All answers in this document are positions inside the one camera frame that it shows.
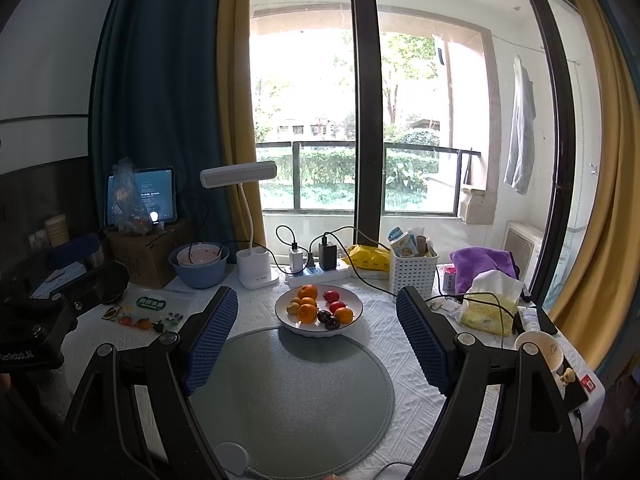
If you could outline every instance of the white basket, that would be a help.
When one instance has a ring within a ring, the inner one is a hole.
[[[438,255],[399,258],[391,251],[389,266],[389,290],[394,294],[407,285],[413,285],[424,300],[433,294]]]

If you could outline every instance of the white power strip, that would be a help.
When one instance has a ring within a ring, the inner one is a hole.
[[[284,281],[290,287],[302,286],[307,283],[325,283],[333,280],[343,280],[351,277],[351,267],[344,261],[338,260],[334,270],[322,270],[318,264],[315,267],[305,267],[294,275],[285,274]]]

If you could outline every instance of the stack of paper cups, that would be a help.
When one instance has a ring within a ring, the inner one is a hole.
[[[69,229],[66,226],[66,215],[58,215],[44,221],[51,247],[66,244],[69,241]]]

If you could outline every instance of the gray placemat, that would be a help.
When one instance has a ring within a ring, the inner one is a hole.
[[[225,342],[190,402],[209,445],[237,442],[270,478],[324,478],[364,459],[394,411],[386,368],[358,342],[283,328]]]

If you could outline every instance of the air conditioner unit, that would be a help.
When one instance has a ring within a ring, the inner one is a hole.
[[[520,280],[529,287],[536,269],[540,247],[542,247],[542,231],[520,222],[507,222],[504,234],[505,251],[513,254],[513,260],[520,269]]]

